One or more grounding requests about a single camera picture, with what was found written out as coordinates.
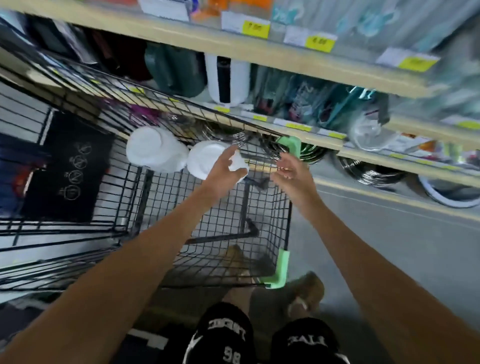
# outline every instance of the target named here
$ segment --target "forearm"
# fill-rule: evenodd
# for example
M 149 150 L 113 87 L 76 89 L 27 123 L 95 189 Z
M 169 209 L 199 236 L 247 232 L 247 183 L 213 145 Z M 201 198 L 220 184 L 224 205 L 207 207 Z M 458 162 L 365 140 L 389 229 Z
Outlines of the forearm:
M 1 363 L 106 363 L 215 198 L 201 187 L 106 257 L 20 333 Z
M 395 362 L 478 361 L 478 334 L 362 241 L 323 202 L 312 204 L 305 216 Z

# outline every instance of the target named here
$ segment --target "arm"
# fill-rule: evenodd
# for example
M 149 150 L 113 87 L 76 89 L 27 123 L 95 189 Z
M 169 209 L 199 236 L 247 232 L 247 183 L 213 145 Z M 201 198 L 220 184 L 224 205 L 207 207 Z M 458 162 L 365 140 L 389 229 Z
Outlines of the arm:
M 365 318 L 396 363 L 478 363 L 480 338 L 321 201 L 308 167 L 283 154 L 272 180 L 315 227 Z
M 170 214 L 82 275 L 0 356 L 0 363 L 108 363 L 193 229 L 247 171 L 230 147 Z

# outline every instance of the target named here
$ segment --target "floor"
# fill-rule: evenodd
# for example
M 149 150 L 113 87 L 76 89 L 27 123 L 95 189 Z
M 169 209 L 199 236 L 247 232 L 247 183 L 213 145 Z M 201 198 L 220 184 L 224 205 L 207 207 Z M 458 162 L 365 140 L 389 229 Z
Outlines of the floor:
M 323 188 L 319 193 L 366 243 L 480 330 L 478 229 L 425 210 L 405 211 L 399 204 L 339 194 L 338 190 Z M 325 297 L 318 314 L 337 333 L 351 362 L 389 362 L 316 231 L 297 211 L 292 215 L 289 250 L 289 280 L 312 270 L 324 282 Z

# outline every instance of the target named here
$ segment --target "shopping cart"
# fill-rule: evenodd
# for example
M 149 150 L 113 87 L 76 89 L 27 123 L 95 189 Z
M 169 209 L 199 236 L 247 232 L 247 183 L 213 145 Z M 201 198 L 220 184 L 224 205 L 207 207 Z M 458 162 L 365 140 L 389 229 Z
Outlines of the shopping cart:
M 40 150 L 52 130 L 52 120 L 67 115 L 110 138 L 111 150 L 88 221 L 26 218 L 23 210 L 35 190 L 34 176 L 48 170 L 48 163 L 33 168 L 24 159 L 0 155 L 0 166 L 21 166 L 28 171 L 25 183 L 19 183 L 18 205 L 1 210 L 0 291 L 64 290 L 155 224 L 201 183 L 186 170 L 159 174 L 128 162 L 128 137 L 144 125 L 166 128 L 188 147 L 208 139 L 237 144 L 250 165 L 247 178 L 203 216 L 161 286 L 238 285 L 225 259 L 233 244 L 243 250 L 252 284 L 276 288 L 285 283 L 291 203 L 269 181 L 274 161 L 259 142 L 261 134 L 281 134 L 33 47 L 25 51 L 9 42 L 2 47 L 34 73 L 26 77 L 12 68 L 0 68 L 0 133 Z M 33 83 L 32 78 L 42 83 Z M 1 148 L 8 146 L 0 143 Z M 41 151 L 33 154 L 38 157 Z M 67 193 L 75 196 L 76 189 L 59 191 L 64 197 Z M 34 212 L 41 214 L 41 209 L 36 206 Z

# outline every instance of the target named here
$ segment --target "black shorts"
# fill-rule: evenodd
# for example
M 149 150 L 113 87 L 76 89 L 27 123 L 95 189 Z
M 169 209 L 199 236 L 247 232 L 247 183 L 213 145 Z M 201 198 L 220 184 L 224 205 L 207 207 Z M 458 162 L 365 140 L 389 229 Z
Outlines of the black shorts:
M 270 362 L 345 364 L 333 331 L 322 320 L 295 320 L 272 338 Z M 183 364 L 256 364 L 253 328 L 248 317 L 230 303 L 210 307 L 190 340 Z

